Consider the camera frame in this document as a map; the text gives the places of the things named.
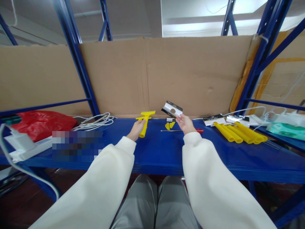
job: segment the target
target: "white sleeve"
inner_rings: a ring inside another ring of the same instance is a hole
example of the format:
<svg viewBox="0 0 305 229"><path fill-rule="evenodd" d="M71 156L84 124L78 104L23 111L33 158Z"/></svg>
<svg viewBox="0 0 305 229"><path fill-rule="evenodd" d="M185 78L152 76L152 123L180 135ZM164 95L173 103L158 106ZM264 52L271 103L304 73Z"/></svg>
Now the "white sleeve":
<svg viewBox="0 0 305 229"><path fill-rule="evenodd" d="M191 207L204 229L276 229L218 156L213 143L197 132L184 136L183 171Z"/></svg>
<svg viewBox="0 0 305 229"><path fill-rule="evenodd" d="M109 228L128 185L135 147L127 137L106 146L88 171L30 229Z"/></svg>

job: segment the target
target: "pixelated blurred area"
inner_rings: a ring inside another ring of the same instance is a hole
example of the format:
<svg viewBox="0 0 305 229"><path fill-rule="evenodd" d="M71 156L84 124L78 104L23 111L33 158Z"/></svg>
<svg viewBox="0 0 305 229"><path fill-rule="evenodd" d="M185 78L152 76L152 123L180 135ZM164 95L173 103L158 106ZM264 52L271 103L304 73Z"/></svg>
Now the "pixelated blurred area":
<svg viewBox="0 0 305 229"><path fill-rule="evenodd" d="M53 131L52 160L92 162L102 145L102 131Z"/></svg>

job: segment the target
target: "tissue box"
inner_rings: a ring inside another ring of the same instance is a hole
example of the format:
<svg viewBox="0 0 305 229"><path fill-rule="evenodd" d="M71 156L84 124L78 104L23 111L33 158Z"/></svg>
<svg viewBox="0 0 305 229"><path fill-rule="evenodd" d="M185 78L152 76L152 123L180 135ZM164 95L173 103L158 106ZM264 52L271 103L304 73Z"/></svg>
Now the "tissue box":
<svg viewBox="0 0 305 229"><path fill-rule="evenodd" d="M305 128L295 127L285 123L274 122L267 126L271 133L305 141Z"/></svg>

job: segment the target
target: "white power strip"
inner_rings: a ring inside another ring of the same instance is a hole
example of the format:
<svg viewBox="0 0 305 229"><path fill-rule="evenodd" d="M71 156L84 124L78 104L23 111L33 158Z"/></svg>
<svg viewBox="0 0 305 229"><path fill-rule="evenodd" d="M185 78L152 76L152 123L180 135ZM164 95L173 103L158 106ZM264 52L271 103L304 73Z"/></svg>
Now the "white power strip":
<svg viewBox="0 0 305 229"><path fill-rule="evenodd" d="M52 136L34 143L35 148L28 151L16 150L10 153L14 163L25 161L52 147Z"/></svg>

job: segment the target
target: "person's right hand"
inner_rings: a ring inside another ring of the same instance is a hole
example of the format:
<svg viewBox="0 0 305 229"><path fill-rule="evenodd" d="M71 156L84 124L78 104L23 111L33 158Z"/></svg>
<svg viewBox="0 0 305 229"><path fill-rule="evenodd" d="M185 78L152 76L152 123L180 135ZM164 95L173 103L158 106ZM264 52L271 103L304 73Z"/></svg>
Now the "person's right hand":
<svg viewBox="0 0 305 229"><path fill-rule="evenodd" d="M176 121L184 135L190 132L197 132L193 125L193 121L188 116L181 114L180 117L177 116Z"/></svg>

